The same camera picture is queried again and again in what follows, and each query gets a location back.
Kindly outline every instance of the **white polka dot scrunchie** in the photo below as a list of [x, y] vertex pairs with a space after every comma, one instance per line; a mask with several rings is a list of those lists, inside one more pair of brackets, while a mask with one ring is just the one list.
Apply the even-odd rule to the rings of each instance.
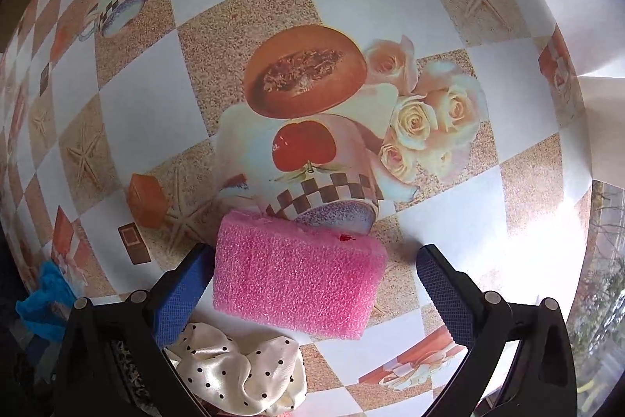
[[299, 344], [285, 336], [243, 354], [215, 327], [189, 324], [168, 356], [193, 394], [228, 413], [277, 416], [297, 408], [306, 396]]

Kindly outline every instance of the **pink foam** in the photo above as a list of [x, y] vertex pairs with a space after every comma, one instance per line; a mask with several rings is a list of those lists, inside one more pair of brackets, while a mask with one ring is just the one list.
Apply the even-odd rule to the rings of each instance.
[[218, 235], [212, 303], [254, 322], [358, 339], [385, 268], [386, 249], [370, 236], [232, 211]]

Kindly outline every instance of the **red apple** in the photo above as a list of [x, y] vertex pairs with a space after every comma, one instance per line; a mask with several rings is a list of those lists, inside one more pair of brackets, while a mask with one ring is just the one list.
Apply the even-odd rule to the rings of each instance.
[[292, 172], [307, 164], [329, 163], [336, 157], [336, 143], [323, 124], [305, 120], [282, 126], [271, 152], [278, 170]]

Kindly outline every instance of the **cream rose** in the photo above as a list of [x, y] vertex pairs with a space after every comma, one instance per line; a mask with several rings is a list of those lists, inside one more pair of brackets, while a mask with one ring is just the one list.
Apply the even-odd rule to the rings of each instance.
[[406, 36], [401, 43], [375, 40], [362, 53], [367, 62], [368, 84], [393, 84], [400, 96], [409, 95], [419, 78], [414, 45]]
[[436, 113], [438, 130], [427, 146], [446, 152], [473, 142], [479, 125], [488, 120], [486, 98], [477, 79], [449, 61], [434, 61], [425, 66], [415, 93]]
[[380, 149], [380, 161], [402, 183], [411, 184], [417, 177], [414, 153], [415, 151], [398, 143], [395, 130], [389, 128]]
[[414, 152], [415, 161], [442, 184], [451, 184], [469, 163], [471, 146], [438, 149], [431, 147]]
[[436, 112], [422, 100], [422, 96], [399, 98], [391, 114], [397, 141], [409, 149], [425, 149], [430, 133], [438, 129]]

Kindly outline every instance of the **patterned tablecloth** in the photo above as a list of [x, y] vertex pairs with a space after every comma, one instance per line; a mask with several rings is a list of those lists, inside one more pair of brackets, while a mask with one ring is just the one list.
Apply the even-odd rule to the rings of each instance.
[[[448, 381], [465, 350], [420, 243], [510, 301], [571, 307], [590, 156], [544, 0], [32, 0], [0, 114], [0, 218], [31, 291], [53, 260], [76, 295], [124, 299], [231, 208], [385, 243], [360, 341], [287, 333], [309, 383], [295, 416], [420, 415]], [[211, 292], [196, 319], [267, 333]]]

